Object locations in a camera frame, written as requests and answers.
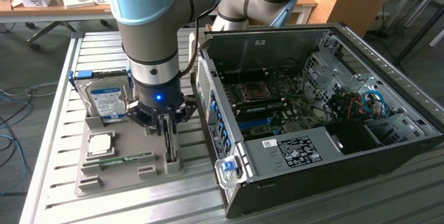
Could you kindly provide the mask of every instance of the gray floor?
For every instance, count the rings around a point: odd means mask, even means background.
[[[386,12],[393,10],[397,1],[398,0],[389,0],[385,6]],[[429,6],[426,8],[412,27],[404,30],[404,37],[392,35],[388,39],[382,40],[386,45],[390,46],[390,51],[394,55],[400,53],[434,11],[436,7]],[[113,21],[109,22],[110,27],[108,28],[100,25],[98,20],[73,22],[72,26],[77,31],[85,32],[114,31],[116,24]],[[36,25],[41,28],[45,26],[45,23],[36,23]],[[426,46],[426,43],[441,29],[444,29],[444,19],[437,22],[428,35],[410,52],[402,63],[402,67],[420,87],[422,87],[440,103],[444,103],[444,90],[441,89],[444,81],[444,62],[440,60],[444,55],[444,43],[440,43],[437,48]],[[48,35],[36,41],[36,43],[41,45],[42,51],[33,52],[26,48],[25,39],[34,32],[36,30],[25,28],[24,23],[17,23],[10,33],[0,34],[1,89],[16,86],[29,87],[58,79],[70,33],[64,27],[57,27]],[[380,41],[369,42],[386,58],[390,59],[392,57]],[[37,159],[46,117],[52,105],[52,97],[36,98],[32,101],[32,105],[33,110],[30,116],[12,127],[30,167],[33,167]],[[0,100],[0,116],[8,117],[20,107],[21,105],[10,104]],[[0,129],[0,134],[6,134],[6,131]],[[4,160],[5,156],[6,153],[1,152],[0,161]],[[20,179],[21,172],[21,161],[16,154],[9,163],[0,168],[0,192],[8,189],[16,180]],[[18,185],[13,192],[25,192],[29,186],[29,180],[30,176],[28,175],[26,180]],[[17,222],[24,200],[24,196],[0,197],[0,223]]]

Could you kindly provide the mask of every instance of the hard disk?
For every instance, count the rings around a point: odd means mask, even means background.
[[[125,106],[132,100],[126,71],[78,71],[73,84],[88,116],[100,116],[104,123],[121,121],[125,117]]]

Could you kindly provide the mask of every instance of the slotted aluminum table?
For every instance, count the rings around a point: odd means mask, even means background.
[[[188,62],[190,32],[178,31],[181,69]],[[126,65],[117,32],[74,33],[20,223],[444,223],[442,145],[386,176],[226,219],[197,115],[177,126],[184,176],[153,187],[76,197],[85,109],[66,73]],[[181,86],[190,93],[188,78]]]

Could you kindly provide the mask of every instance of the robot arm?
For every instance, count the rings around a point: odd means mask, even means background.
[[[174,125],[186,121],[196,105],[180,92],[177,30],[220,0],[110,0],[122,49],[128,56],[137,101],[126,115],[160,133],[158,116]]]
[[[190,66],[178,69],[177,30],[218,2],[213,29],[222,21],[220,30],[230,30],[233,22],[248,27],[248,17],[280,27],[296,0],[110,0],[137,98],[126,105],[126,115],[142,127],[154,127],[157,134],[160,117],[169,119],[176,132],[176,124],[197,107],[193,96],[180,91],[180,78]]]
[[[248,18],[282,27],[297,0],[221,0],[213,31],[248,29]]]

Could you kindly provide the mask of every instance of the blue hard drive label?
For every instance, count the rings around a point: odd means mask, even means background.
[[[98,115],[105,119],[116,119],[125,116],[125,103],[120,100],[122,94],[120,88],[106,88],[90,91],[92,100]]]
[[[286,165],[292,168],[321,161],[321,157],[308,136],[277,142]]]

